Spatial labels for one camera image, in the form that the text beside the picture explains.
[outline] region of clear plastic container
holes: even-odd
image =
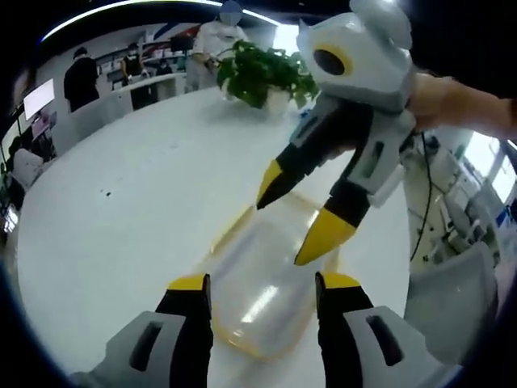
[[[314,274],[333,271],[338,249],[293,264],[319,207],[290,193],[247,209],[200,265],[212,278],[212,329],[219,340],[270,361],[293,349],[315,312]]]

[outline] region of cable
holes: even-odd
[[[413,261],[414,256],[417,253],[418,247],[420,246],[420,241],[422,241],[423,231],[427,224],[427,215],[429,214],[429,208],[431,207],[431,195],[432,195],[432,191],[433,191],[433,183],[431,180],[431,167],[429,166],[429,158],[427,157],[426,139],[423,136],[423,133],[420,133],[420,136],[422,137],[422,144],[423,144],[423,158],[426,160],[427,181],[429,182],[429,193],[427,194],[426,212],[423,214],[422,229],[420,229],[420,234],[418,236],[417,245],[414,246],[414,250],[413,250],[413,254],[411,255],[410,262]]]

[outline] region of white pot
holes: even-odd
[[[287,91],[270,87],[267,90],[267,99],[264,108],[271,116],[283,116],[288,110],[290,96]]]

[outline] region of black jacket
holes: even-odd
[[[72,112],[99,97],[95,86],[97,77],[97,64],[87,57],[77,59],[66,71],[65,98],[69,100]]]

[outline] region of white table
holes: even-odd
[[[284,120],[265,120],[217,90],[199,91],[108,125],[38,179],[21,214],[19,283],[32,327],[66,373],[99,363],[106,342],[200,262],[254,203],[266,166],[298,120],[294,108]],[[323,203],[350,158],[328,162],[296,190]],[[399,186],[342,247],[340,270],[359,279],[376,305],[402,315],[409,250]],[[210,386],[235,378],[223,372],[228,352],[214,346]],[[271,384],[261,386],[324,386],[315,318],[295,352],[267,368]]]

